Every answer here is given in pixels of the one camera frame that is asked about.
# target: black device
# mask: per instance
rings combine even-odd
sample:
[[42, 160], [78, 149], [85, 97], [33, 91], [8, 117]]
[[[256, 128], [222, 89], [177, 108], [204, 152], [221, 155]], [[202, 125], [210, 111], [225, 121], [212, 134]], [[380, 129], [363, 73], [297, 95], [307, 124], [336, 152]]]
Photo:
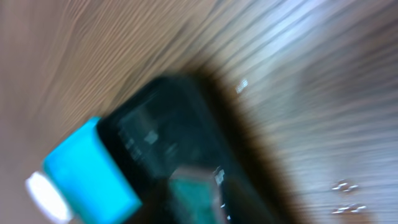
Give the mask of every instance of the black device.
[[210, 101], [198, 80], [167, 75], [98, 123], [99, 137], [144, 203], [139, 215], [148, 223], [189, 223], [175, 212], [167, 182], [177, 169], [195, 167], [213, 171], [226, 222], [285, 223], [243, 171]]

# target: white cap end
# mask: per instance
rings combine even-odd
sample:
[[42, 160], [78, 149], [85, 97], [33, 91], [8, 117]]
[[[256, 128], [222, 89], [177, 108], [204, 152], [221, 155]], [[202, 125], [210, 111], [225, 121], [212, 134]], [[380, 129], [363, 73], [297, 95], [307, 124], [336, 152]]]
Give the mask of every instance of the white cap end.
[[34, 172], [25, 186], [36, 206], [52, 223], [66, 224], [73, 218], [66, 200], [45, 175]]

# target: turquoise plastic part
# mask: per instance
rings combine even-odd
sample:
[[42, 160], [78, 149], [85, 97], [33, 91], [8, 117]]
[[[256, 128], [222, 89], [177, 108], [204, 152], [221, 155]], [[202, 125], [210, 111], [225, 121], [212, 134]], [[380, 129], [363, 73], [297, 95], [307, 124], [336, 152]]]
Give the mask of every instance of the turquoise plastic part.
[[44, 160], [43, 170], [85, 223], [121, 223], [142, 205], [91, 118]]

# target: wooden table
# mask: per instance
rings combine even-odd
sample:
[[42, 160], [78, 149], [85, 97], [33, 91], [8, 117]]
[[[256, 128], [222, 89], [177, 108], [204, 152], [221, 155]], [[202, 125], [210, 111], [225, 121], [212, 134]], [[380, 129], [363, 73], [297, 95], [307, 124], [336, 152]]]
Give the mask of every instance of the wooden table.
[[24, 180], [164, 70], [219, 83], [299, 222], [397, 223], [397, 21], [393, 0], [0, 1], [2, 223], [45, 223]]

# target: wood grain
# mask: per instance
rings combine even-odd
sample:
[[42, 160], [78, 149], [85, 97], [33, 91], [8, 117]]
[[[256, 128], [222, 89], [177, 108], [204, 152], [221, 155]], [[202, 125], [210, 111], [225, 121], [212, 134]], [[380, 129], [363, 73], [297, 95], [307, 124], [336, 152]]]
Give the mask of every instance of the wood grain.
[[[221, 87], [302, 223], [397, 223], [398, 1], [0, 1], [0, 217], [41, 160], [165, 70]], [[233, 88], [246, 79], [239, 95]], [[351, 179], [353, 195], [331, 192]]]

